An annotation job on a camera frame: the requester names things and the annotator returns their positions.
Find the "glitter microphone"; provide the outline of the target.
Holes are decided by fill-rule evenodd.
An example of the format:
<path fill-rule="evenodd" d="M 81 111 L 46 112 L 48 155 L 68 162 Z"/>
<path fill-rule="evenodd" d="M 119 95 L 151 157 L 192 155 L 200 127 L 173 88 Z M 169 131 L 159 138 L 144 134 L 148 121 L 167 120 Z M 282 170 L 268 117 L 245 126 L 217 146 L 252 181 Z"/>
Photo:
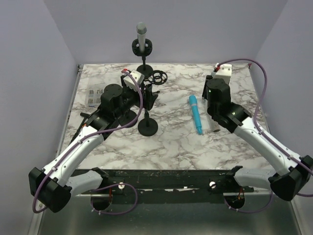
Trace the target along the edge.
<path fill-rule="evenodd" d="M 217 133 L 217 132 L 220 131 L 220 126 L 219 126 L 219 124 L 216 121 L 211 120 L 210 121 L 210 126 L 211 126 L 212 132 Z"/>

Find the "silver microphone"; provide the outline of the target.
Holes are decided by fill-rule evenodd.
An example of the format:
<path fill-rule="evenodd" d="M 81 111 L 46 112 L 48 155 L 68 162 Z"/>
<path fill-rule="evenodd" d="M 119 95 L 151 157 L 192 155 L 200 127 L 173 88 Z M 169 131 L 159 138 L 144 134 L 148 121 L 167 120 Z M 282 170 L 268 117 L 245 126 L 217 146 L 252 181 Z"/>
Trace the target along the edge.
<path fill-rule="evenodd" d="M 143 53 L 145 51 L 145 40 L 146 40 L 146 32 L 147 27 L 144 22 L 139 22 L 136 26 L 137 39 L 139 44 L 139 51 Z"/>

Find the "blue microphone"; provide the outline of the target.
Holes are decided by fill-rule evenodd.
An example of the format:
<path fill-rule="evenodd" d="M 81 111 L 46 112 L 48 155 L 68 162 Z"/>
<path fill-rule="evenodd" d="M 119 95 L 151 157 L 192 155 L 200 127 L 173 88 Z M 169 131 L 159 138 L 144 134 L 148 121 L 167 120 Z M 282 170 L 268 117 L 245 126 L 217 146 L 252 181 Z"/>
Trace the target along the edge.
<path fill-rule="evenodd" d="M 194 95 L 189 96 L 189 104 L 191 106 L 193 119 L 196 127 L 196 131 L 199 135 L 202 135 L 202 124 L 201 124 L 201 118 L 198 110 L 198 102 L 197 98 Z"/>

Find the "black tripod shock-mount stand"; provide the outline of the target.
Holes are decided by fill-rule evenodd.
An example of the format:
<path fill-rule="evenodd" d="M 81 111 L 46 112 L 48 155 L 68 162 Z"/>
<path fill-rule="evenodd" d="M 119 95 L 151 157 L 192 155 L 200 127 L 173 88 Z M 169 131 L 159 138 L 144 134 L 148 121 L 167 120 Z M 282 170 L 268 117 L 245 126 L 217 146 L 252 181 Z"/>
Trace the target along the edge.
<path fill-rule="evenodd" d="M 167 82 L 168 75 L 166 72 L 162 70 L 154 70 L 151 74 L 149 74 L 145 79 L 144 82 L 152 85 L 163 85 Z"/>

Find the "black round-base clip stand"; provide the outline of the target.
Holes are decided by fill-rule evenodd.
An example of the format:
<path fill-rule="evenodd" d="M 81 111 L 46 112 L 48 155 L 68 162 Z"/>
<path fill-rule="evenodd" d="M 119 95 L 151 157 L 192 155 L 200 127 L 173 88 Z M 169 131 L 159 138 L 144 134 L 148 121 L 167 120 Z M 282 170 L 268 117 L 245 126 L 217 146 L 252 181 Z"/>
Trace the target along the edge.
<path fill-rule="evenodd" d="M 149 111 L 150 110 L 144 109 L 144 119 L 142 119 L 137 126 L 139 133 L 145 137 L 151 137 L 158 131 L 158 124 L 150 117 Z"/>

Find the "black round-base shock-mount stand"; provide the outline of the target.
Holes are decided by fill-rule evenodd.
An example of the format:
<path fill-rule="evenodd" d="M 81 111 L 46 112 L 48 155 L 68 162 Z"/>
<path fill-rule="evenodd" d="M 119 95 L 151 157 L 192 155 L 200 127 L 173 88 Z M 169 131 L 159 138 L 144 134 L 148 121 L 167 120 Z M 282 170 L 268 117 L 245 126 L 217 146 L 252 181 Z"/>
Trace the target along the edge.
<path fill-rule="evenodd" d="M 141 59 L 142 59 L 142 65 L 137 67 L 136 70 L 138 72 L 140 72 L 141 74 L 143 74 L 145 76 L 145 78 L 149 77 L 152 74 L 152 72 L 154 71 L 150 65 L 146 64 L 146 57 L 151 54 L 152 50 L 153 50 L 153 45 L 149 39 L 145 40 L 144 52 L 140 51 L 138 39 L 135 39 L 132 42 L 132 51 L 133 51 L 134 55 L 141 57 Z"/>

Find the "black round-base holder stand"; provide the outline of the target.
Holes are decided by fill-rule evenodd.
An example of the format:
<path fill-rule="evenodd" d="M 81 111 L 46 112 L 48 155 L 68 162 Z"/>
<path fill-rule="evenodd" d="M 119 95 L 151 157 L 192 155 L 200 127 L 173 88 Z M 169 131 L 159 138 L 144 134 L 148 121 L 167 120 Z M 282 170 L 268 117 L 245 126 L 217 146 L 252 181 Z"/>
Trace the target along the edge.
<path fill-rule="evenodd" d="M 130 125 L 127 126 L 127 128 L 131 128 L 133 127 L 134 125 L 136 125 L 137 123 L 137 119 L 135 118 L 136 117 L 136 113 L 132 110 L 129 110 L 124 116 L 122 116 L 120 119 L 119 119 L 119 124 L 120 126 L 124 126 L 124 125 L 127 125 L 128 123 L 131 122 Z"/>

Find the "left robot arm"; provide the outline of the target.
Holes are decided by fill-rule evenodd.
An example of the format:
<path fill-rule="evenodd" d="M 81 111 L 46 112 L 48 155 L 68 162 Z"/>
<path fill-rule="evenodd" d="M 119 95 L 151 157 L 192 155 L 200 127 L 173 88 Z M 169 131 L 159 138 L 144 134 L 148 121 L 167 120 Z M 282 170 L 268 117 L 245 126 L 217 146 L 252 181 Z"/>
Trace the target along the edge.
<path fill-rule="evenodd" d="M 49 209 L 56 213 L 77 194 L 89 190 L 104 193 L 109 182 L 98 170 L 92 169 L 80 176 L 73 176 L 74 171 L 111 133 L 136 124 L 140 113 L 131 116 L 132 107 L 138 107 L 140 112 L 149 111 L 157 97 L 152 85 L 107 85 L 97 110 L 88 117 L 65 151 L 42 169 L 34 167 L 29 172 L 33 212 Z"/>

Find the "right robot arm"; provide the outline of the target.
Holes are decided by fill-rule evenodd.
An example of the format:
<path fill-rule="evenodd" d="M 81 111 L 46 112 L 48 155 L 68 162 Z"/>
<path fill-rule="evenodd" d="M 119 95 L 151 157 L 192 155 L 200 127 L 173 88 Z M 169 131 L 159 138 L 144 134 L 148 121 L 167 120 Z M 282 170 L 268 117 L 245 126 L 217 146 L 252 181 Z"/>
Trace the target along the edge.
<path fill-rule="evenodd" d="M 270 189 L 279 198 L 291 201 L 310 179 L 312 157 L 288 149 L 254 122 L 248 110 L 231 101 L 230 86 L 223 79 L 208 75 L 202 96 L 212 119 L 247 142 L 273 167 L 273 170 L 235 167 L 225 179 L 225 187 L 231 192 L 241 187 Z"/>

